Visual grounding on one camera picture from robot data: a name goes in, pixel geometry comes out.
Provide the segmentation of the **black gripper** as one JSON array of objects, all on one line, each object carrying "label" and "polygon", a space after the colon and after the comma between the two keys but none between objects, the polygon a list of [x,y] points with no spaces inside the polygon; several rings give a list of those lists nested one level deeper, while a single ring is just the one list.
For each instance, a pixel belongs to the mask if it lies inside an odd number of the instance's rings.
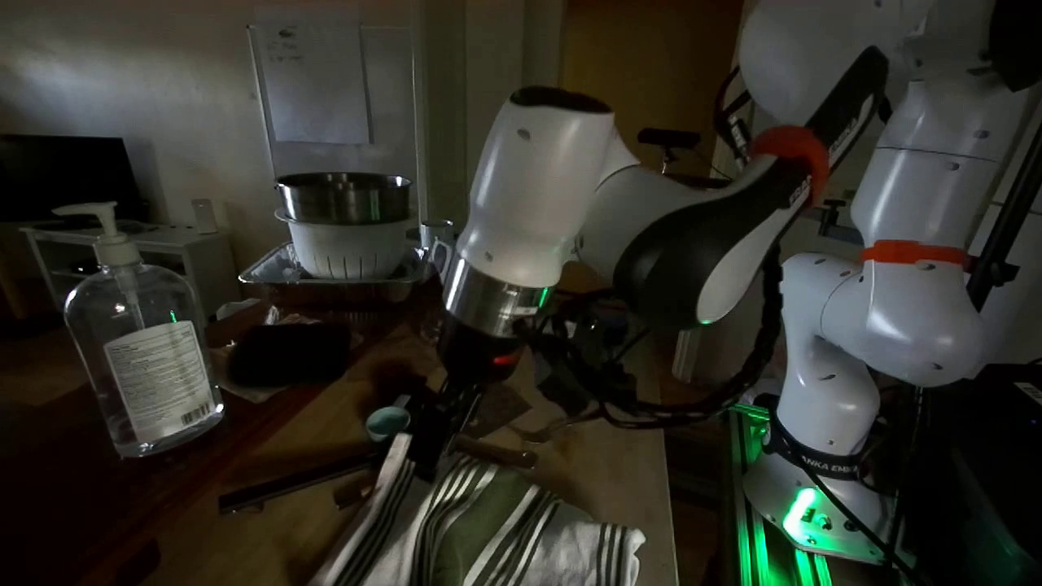
[{"label": "black gripper", "polygon": [[482,392],[517,369],[521,340],[448,318],[437,356],[448,379],[425,390],[410,411],[410,463],[419,479],[437,475],[448,442],[465,426]]}]

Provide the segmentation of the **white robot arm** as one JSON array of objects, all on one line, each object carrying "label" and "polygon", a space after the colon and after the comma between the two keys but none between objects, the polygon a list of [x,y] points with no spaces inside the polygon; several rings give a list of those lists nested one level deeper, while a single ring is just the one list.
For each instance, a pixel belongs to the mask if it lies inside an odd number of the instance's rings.
[{"label": "white robot arm", "polygon": [[782,267],[782,429],[848,455],[879,375],[915,386],[973,378],[986,323],[966,294],[966,245],[1040,80],[1040,45],[1040,0],[760,0],[740,67],[774,127],[752,171],[709,192],[643,169],[602,99],[515,91],[443,272],[448,401],[416,429],[419,455],[435,463],[473,398],[540,340],[533,316],[567,260],[602,270],[661,325],[734,311],[894,78],[905,91],[855,199],[862,260]]}]

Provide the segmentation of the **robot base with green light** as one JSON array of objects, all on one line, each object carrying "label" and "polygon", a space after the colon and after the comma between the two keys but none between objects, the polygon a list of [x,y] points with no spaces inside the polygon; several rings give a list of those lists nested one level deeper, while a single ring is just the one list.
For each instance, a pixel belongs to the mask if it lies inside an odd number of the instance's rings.
[{"label": "robot base with green light", "polygon": [[728,423],[740,586],[920,583],[894,498],[771,452],[771,413],[760,404],[737,404]]}]

